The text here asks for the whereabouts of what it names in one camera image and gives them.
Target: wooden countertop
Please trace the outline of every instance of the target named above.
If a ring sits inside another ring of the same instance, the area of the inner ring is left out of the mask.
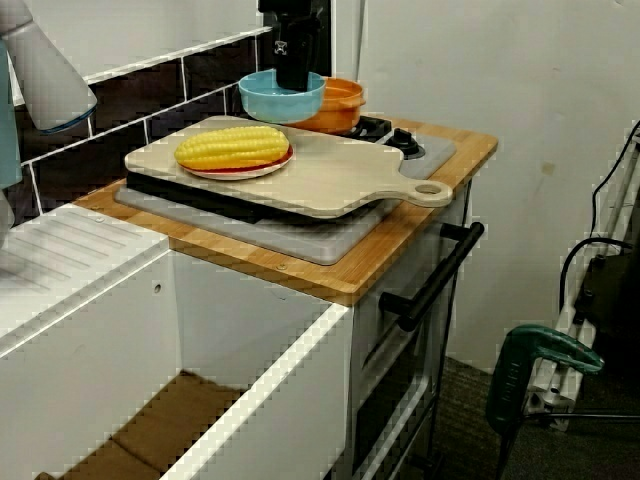
[[[457,153],[431,177],[448,184],[454,192],[469,181],[498,144],[490,135],[390,120],[394,127],[415,129],[455,143]],[[113,193],[123,183],[111,184],[75,203],[163,233],[169,236],[175,251],[345,306],[354,305],[439,212],[403,202],[338,263],[321,266],[116,203]]]

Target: wooden cutting board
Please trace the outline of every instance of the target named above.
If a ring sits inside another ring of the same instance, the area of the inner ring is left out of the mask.
[[[385,198],[434,208],[448,205],[453,197],[444,183],[401,175],[403,154],[395,148],[280,125],[269,126],[287,136],[295,158],[263,177],[232,182],[204,179],[184,170],[173,156],[190,136],[250,125],[267,124],[211,117],[130,153],[125,164],[131,172],[316,218],[337,218]]]

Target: gray carpet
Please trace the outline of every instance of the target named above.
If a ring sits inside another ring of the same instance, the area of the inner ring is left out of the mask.
[[[440,480],[493,479],[499,437],[484,420],[491,377],[447,359],[435,446],[445,454]],[[606,372],[583,383],[579,409],[640,413],[640,380]],[[522,427],[505,480],[640,479],[640,425],[573,420],[567,433]]]

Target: black cable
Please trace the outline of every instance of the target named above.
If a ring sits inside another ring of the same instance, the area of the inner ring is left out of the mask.
[[[598,193],[600,193],[600,190],[602,189],[602,187],[604,187],[607,184],[607,182],[611,179],[616,169],[620,165],[620,162],[622,162],[622,159],[624,158],[624,154],[627,152],[629,145],[631,145],[631,141],[633,140],[633,137],[635,136],[638,128],[640,128],[640,120],[638,120],[638,122],[634,125],[633,129],[631,130],[631,134],[629,135],[629,138],[627,138],[627,141],[624,144],[624,147],[622,148],[622,152],[620,152],[620,156],[616,160],[616,163],[613,164],[611,171],[605,177],[602,183],[600,183],[600,185],[597,186],[597,188],[593,191],[593,194],[591,195],[591,232],[589,232],[589,237],[593,235],[593,231],[596,229],[596,219],[598,217],[598,206],[596,202],[596,197],[598,196]]]
[[[562,265],[562,273],[560,274],[560,298],[558,299],[560,304],[559,305],[560,312],[564,307],[565,283],[567,281],[567,272],[569,271],[569,265],[571,265],[571,261],[573,260],[573,257],[576,256],[576,254],[580,251],[582,247],[586,245],[590,245],[592,243],[605,243],[607,245],[615,245],[617,247],[628,248],[628,249],[633,248],[633,245],[631,245],[630,243],[623,242],[621,240],[614,240],[613,238],[586,238],[582,240],[580,243],[578,243],[575,247],[573,247],[573,249],[569,253],[569,256],[564,261],[564,265]]]

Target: oven handle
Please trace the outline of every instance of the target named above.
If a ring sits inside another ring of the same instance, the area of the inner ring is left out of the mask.
[[[472,223],[469,228],[444,223],[440,230],[440,236],[458,242],[453,251],[438,264],[412,299],[384,292],[378,302],[380,309],[400,315],[397,320],[398,326],[405,332],[413,332],[483,233],[484,225],[478,222]]]

